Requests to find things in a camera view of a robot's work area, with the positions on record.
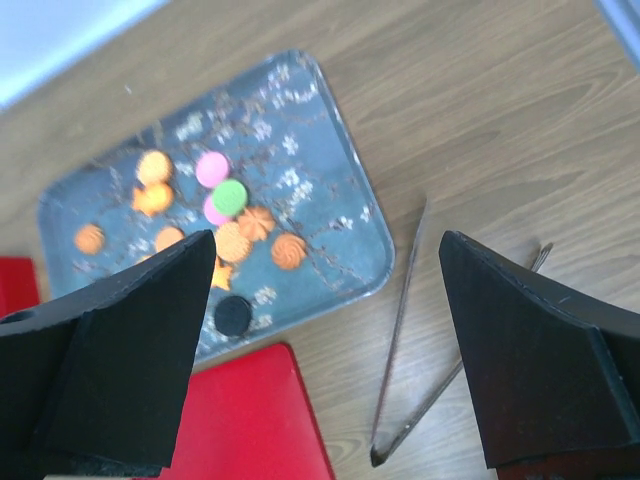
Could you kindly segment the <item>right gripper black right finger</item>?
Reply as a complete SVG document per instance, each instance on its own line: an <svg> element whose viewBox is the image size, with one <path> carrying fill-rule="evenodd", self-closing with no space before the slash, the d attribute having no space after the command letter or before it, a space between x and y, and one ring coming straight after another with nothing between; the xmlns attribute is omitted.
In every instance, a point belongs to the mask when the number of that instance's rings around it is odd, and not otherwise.
<svg viewBox="0 0 640 480"><path fill-rule="evenodd" d="M458 231L439 259L486 465L637 468L638 314Z"/></svg>

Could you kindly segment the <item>green round cookie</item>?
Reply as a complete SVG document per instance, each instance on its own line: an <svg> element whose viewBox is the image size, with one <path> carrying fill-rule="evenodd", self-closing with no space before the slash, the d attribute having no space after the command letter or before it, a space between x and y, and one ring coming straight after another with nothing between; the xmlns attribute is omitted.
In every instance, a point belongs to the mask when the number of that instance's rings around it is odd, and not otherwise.
<svg viewBox="0 0 640 480"><path fill-rule="evenodd" d="M248 192L239 180L227 179L215 187L211 199L220 214L235 216L247 205Z"/></svg>

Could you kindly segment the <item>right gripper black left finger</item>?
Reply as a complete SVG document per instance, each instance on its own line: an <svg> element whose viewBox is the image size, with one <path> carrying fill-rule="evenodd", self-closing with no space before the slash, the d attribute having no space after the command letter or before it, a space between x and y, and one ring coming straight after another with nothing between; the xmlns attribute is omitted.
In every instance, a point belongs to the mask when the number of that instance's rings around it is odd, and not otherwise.
<svg viewBox="0 0 640 480"><path fill-rule="evenodd" d="M3 477L156 477L171 464L214 263L201 230L2 320Z"/></svg>

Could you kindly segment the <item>metal tongs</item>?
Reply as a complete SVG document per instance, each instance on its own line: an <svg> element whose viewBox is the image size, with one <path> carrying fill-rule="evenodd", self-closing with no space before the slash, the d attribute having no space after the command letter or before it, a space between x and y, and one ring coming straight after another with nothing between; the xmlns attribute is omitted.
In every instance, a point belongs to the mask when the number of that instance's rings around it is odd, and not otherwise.
<svg viewBox="0 0 640 480"><path fill-rule="evenodd" d="M375 371L381 377L366 424L367 450L386 450L460 358L437 253L443 232L463 229L528 267L546 245L563 244L556 212L556 206L542 210L526 205L502 220L491 219L488 212L470 218L419 195L406 213L389 215L396 222L397 258L382 294L389 303L377 338L381 346ZM490 477L463 371L376 474Z"/></svg>

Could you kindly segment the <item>orange round waffle cookie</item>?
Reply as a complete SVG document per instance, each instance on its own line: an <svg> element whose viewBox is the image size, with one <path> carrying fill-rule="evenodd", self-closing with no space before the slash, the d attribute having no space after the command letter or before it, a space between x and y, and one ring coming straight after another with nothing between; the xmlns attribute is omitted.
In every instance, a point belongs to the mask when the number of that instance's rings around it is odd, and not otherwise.
<svg viewBox="0 0 640 480"><path fill-rule="evenodd" d="M215 232L217 255L228 263L244 261L252 250L252 242L245 238L235 221L221 225Z"/></svg>

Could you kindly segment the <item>black round cookie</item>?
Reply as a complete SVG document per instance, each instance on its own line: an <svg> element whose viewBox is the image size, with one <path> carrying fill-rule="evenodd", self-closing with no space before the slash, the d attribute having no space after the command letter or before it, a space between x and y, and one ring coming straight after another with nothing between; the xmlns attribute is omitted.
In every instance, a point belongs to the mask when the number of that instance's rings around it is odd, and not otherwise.
<svg viewBox="0 0 640 480"><path fill-rule="evenodd" d="M214 310L216 330L227 337L239 337L246 333L252 321L251 304L241 296L223 298Z"/></svg>

